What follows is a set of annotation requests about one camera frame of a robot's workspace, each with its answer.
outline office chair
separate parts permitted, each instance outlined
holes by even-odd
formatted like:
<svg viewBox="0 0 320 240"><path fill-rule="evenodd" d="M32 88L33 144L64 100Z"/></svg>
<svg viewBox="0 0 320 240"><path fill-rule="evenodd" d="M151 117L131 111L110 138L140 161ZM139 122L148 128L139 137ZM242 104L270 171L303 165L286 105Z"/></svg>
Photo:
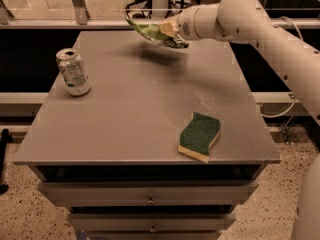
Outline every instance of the office chair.
<svg viewBox="0 0 320 240"><path fill-rule="evenodd" d="M152 0L134 0L132 3L127 4L126 12L127 14L130 12L130 7L136 4L145 3L144 9L151 9L152 8ZM146 18L147 16L142 11L141 13L136 13L133 15L133 18Z"/></svg>

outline table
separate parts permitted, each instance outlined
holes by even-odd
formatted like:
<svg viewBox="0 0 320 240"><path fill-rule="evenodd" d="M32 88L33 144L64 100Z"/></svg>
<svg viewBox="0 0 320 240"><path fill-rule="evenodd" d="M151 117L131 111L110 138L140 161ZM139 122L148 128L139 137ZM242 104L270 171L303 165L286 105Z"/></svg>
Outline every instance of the table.
<svg viewBox="0 0 320 240"><path fill-rule="evenodd" d="M229 44L172 50L110 30L74 47L92 90L73 98L59 75L14 163L92 239L217 239L280 162ZM209 164L178 152L193 112L221 121Z"/></svg>

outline drawer knob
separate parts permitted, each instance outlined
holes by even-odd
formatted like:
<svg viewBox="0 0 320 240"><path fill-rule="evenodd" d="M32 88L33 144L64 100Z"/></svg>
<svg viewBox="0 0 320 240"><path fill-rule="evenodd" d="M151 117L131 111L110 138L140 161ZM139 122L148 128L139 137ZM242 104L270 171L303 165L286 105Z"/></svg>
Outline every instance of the drawer knob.
<svg viewBox="0 0 320 240"><path fill-rule="evenodd" d="M150 233L157 233L158 229L154 225L152 225L152 227L149 229L149 232Z"/></svg>
<svg viewBox="0 0 320 240"><path fill-rule="evenodd" d="M156 201L152 199L152 195L149 195L149 199L146 201L146 205L152 206L155 204L156 204Z"/></svg>

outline silver can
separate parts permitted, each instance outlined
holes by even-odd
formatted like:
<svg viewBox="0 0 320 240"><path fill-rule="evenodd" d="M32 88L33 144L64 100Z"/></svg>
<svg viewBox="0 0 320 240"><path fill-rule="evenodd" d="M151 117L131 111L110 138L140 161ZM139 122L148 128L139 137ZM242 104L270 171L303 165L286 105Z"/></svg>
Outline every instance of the silver can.
<svg viewBox="0 0 320 240"><path fill-rule="evenodd" d="M73 96L88 93L91 85L80 54L75 49L66 48L57 52L56 57L68 92Z"/></svg>

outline scouring pad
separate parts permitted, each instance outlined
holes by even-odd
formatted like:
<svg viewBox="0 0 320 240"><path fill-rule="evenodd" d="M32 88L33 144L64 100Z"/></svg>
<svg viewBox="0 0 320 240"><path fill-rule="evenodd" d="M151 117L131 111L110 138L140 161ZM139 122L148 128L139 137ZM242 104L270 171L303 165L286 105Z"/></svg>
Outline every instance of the scouring pad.
<svg viewBox="0 0 320 240"><path fill-rule="evenodd" d="M178 150L204 163L209 162L209 149L218 139L220 121L194 112L190 124L180 134Z"/></svg>

